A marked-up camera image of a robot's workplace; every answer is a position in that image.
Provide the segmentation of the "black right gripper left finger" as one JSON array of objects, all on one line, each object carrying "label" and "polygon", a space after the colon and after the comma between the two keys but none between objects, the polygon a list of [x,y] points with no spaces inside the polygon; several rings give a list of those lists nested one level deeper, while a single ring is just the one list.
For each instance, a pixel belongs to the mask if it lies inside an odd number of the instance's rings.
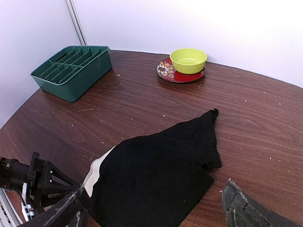
[{"label": "black right gripper left finger", "polygon": [[90,198],[84,188],[72,191],[48,211],[22,224],[24,227],[86,227]]}]

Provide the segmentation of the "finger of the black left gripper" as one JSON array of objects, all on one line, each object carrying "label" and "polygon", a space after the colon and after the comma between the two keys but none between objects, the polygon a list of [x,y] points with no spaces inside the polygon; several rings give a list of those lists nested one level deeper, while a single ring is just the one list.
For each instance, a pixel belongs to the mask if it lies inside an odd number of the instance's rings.
[{"label": "finger of the black left gripper", "polygon": [[64,174],[51,161],[42,160],[34,152],[27,173],[27,203],[44,208],[57,203],[80,184]]}]

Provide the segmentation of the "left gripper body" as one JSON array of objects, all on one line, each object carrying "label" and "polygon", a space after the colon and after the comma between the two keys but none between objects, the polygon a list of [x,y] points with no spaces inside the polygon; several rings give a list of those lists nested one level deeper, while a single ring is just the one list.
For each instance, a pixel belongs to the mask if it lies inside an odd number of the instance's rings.
[{"label": "left gripper body", "polygon": [[30,197],[27,197],[27,183],[23,183],[22,190],[20,192],[21,209],[22,214],[26,221],[30,221],[34,217],[45,212],[43,207],[35,207],[33,201],[27,201]]}]

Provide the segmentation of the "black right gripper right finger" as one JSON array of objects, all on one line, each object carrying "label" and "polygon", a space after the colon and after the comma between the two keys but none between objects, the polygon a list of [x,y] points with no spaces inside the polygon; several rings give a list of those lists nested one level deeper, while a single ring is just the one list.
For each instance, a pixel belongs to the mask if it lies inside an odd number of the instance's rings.
[{"label": "black right gripper right finger", "polygon": [[244,193],[234,182],[228,181],[222,192],[222,207],[228,227],[299,227]]}]

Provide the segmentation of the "black underwear beige waistband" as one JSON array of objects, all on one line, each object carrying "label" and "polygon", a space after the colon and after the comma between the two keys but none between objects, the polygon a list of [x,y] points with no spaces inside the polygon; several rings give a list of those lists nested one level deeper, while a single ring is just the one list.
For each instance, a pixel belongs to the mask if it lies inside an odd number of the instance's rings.
[{"label": "black underwear beige waistband", "polygon": [[222,166],[217,109],[155,134],[120,142],[95,159],[83,186],[90,216],[102,227],[177,227]]}]

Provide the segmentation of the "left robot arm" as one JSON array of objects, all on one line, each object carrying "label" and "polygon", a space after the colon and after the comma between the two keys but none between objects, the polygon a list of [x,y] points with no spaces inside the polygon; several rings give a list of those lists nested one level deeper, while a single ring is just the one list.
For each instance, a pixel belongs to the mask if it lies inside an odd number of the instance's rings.
[{"label": "left robot arm", "polygon": [[15,158],[0,158],[0,187],[20,196],[28,219],[42,214],[46,207],[80,187],[51,161],[42,160],[39,156],[34,152],[29,165]]}]

